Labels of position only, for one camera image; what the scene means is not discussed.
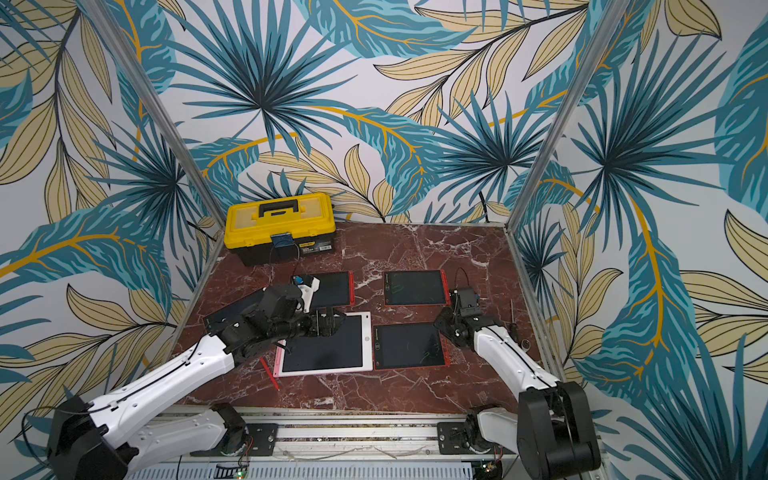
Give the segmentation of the red stylus angled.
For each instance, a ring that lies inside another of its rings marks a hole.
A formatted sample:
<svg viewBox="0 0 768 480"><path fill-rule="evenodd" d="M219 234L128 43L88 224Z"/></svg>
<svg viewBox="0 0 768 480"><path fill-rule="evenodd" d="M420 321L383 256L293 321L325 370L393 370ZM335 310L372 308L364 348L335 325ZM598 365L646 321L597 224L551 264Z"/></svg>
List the red stylus angled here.
<svg viewBox="0 0 768 480"><path fill-rule="evenodd" d="M270 365L268 364L268 362L267 362L265 357L262 357L260 359L260 364L261 364L264 372L266 373L267 377L269 378L271 384L275 388L275 390L276 391L280 391L280 386L279 386L279 384L278 384L278 382L277 382L277 380L276 380L276 378L274 376L273 369L270 367Z"/></svg>

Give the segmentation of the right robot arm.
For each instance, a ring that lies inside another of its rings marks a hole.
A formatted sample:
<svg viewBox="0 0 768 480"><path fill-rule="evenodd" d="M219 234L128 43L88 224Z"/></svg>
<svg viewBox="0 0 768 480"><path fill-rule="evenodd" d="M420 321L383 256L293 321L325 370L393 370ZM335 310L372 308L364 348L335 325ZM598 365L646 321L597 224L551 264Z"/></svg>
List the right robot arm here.
<svg viewBox="0 0 768 480"><path fill-rule="evenodd" d="M600 468L601 453L589 401L576 382L559 379L537 364L502 322L481 312L470 287L450 293L433 325L454 346L484 359L517 401L517 411L482 407L452 433L440 435L456 453L508 449L532 479L565 479Z"/></svg>

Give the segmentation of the red stylus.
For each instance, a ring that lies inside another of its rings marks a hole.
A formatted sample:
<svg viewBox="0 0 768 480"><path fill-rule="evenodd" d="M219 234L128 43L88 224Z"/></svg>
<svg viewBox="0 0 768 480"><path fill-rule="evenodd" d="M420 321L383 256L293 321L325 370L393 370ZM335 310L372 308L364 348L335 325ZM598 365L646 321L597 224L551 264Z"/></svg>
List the red stylus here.
<svg viewBox="0 0 768 480"><path fill-rule="evenodd" d="M449 305L451 304L451 300L450 300L450 288L449 288L449 283L448 283L448 280L447 280L447 277L446 277L446 272L445 272L445 270L441 269L441 270L440 270L440 274L441 274L441 281L442 281L443 293L444 293L444 297L445 297L445 298L444 298L444 299L445 299L445 305L446 305L446 306L449 306Z"/></svg>

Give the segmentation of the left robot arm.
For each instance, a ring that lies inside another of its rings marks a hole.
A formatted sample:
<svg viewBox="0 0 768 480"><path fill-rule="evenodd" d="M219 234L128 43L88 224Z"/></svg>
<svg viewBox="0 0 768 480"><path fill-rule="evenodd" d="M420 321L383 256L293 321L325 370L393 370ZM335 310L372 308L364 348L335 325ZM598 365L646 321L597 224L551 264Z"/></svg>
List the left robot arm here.
<svg viewBox="0 0 768 480"><path fill-rule="evenodd" d="M251 360L283 340L329 337L346 316L311 306L320 282L262 289L241 312L214 321L200 340L138 380L85 402L74 396L55 410L46 457L58 479L123 479L195 452L242 458L252 436L229 404L187 419L150 426L168 407L198 387Z"/></svg>

